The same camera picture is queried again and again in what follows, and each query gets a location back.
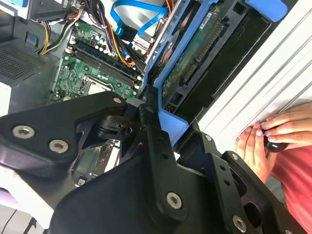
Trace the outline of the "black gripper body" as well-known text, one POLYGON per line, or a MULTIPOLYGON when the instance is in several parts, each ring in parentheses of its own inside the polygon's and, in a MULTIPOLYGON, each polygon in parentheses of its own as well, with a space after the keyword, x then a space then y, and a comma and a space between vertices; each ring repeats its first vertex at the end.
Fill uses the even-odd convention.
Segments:
POLYGON ((50 234, 214 234, 192 189, 206 182, 173 155, 136 157, 70 192, 50 234))

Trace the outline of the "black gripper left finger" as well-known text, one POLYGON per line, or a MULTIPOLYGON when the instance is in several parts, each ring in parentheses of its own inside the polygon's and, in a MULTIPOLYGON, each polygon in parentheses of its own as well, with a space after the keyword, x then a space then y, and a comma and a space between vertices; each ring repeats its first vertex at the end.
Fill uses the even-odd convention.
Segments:
POLYGON ((75 188, 77 157, 109 139, 130 143, 139 127, 139 107, 149 124, 175 144, 187 121, 161 109, 158 90, 146 99, 104 91, 0 118, 0 186, 38 222, 49 222, 61 199, 75 188))

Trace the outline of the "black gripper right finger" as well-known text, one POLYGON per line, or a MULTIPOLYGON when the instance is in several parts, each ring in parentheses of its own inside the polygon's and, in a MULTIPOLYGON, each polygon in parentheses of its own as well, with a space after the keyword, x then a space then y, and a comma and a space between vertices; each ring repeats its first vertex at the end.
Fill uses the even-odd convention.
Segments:
POLYGON ((190 169, 206 182, 192 189, 206 213, 203 224, 216 234, 303 234, 305 230, 240 156, 221 154, 213 139, 190 125, 190 169))

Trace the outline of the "person's left hand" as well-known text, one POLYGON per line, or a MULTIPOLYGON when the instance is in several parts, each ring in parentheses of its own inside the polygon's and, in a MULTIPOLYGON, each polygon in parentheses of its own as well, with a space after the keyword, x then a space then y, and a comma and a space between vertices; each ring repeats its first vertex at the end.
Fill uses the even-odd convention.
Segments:
POLYGON ((275 165, 276 153, 265 151, 264 137, 258 122, 247 127, 235 140, 234 151, 250 169, 265 183, 275 165))

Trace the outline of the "person's right hand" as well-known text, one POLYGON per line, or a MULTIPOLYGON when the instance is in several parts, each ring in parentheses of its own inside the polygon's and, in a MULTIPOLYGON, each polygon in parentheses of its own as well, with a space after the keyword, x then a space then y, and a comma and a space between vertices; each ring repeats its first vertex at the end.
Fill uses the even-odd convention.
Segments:
POLYGON ((269 142, 287 143, 288 149, 311 146, 312 104, 309 102, 275 114, 261 126, 269 142))

